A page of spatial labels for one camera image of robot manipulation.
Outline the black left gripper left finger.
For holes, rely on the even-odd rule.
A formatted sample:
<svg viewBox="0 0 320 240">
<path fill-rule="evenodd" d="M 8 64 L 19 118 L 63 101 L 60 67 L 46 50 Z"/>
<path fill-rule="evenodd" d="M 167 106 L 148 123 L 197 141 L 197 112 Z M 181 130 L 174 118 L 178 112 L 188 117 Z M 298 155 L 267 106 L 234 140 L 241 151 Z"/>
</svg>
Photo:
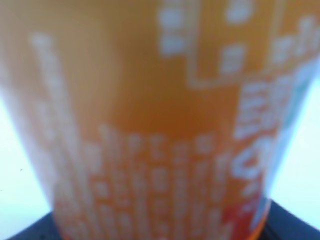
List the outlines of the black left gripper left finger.
<svg viewBox="0 0 320 240">
<path fill-rule="evenodd" d="M 2 212 L 0 238 L 2 240 L 60 240 L 62 236 L 52 212 L 36 218 L 17 212 L 11 214 Z"/>
</svg>

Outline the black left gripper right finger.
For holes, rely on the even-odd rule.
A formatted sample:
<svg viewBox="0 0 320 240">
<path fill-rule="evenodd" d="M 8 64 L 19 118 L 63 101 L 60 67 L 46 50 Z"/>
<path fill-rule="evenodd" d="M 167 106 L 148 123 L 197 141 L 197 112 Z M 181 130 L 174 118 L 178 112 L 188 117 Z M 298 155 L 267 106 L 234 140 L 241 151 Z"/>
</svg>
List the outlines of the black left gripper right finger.
<svg viewBox="0 0 320 240">
<path fill-rule="evenodd" d="M 259 209 L 269 207 L 261 240 L 320 240 L 320 231 L 285 210 L 273 200 L 262 199 Z"/>
</svg>

